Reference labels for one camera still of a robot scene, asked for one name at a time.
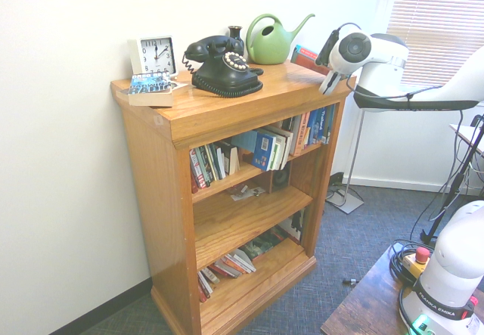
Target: window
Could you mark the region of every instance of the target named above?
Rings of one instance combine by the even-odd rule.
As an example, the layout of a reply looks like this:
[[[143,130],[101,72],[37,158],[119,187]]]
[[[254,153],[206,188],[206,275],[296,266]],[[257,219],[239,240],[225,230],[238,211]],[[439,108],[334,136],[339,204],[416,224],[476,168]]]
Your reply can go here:
[[[484,45],[484,0],[395,0],[387,32],[410,49],[403,85],[443,85]]]

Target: analog clock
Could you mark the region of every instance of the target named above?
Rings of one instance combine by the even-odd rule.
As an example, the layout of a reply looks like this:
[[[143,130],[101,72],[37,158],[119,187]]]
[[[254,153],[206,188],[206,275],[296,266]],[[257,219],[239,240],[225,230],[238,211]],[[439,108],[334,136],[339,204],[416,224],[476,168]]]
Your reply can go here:
[[[178,74],[171,36],[132,39],[128,45],[133,74],[163,71],[170,76]]]

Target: black vase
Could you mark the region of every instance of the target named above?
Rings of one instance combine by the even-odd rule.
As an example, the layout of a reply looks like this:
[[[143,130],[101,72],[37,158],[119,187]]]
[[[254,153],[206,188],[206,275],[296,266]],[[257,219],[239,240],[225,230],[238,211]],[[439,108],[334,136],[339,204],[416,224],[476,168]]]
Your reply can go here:
[[[230,37],[238,40],[242,44],[242,48],[244,48],[244,41],[240,37],[242,26],[229,26],[228,29],[230,30]]]

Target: watering can handle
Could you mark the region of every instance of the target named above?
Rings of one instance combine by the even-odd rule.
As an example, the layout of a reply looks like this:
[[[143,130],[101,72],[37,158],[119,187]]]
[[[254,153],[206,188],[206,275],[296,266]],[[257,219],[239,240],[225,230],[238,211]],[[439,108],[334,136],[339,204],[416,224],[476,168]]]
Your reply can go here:
[[[262,19],[265,19],[266,17],[270,17],[271,19],[274,20],[275,23],[281,23],[281,21],[276,18],[276,16],[274,16],[273,14],[263,14],[263,15],[260,15],[258,17],[256,17],[256,19],[250,24],[249,26],[249,29],[247,30],[247,35],[246,35],[246,38],[245,38],[245,44],[247,46],[247,51],[249,51],[249,49],[252,49],[252,43],[250,41],[250,38],[252,37],[252,30],[254,28],[254,26]]]

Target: rotary telephone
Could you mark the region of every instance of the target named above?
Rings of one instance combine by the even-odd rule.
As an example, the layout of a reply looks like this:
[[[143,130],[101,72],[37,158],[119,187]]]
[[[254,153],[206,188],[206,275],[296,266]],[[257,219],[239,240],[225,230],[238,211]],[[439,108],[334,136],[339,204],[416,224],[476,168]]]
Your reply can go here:
[[[185,58],[203,65],[194,72]],[[181,62],[192,74],[193,85],[222,97],[241,97],[262,88],[257,76],[264,71],[249,68],[244,59],[244,45],[234,38],[210,36],[194,42],[188,46]]]

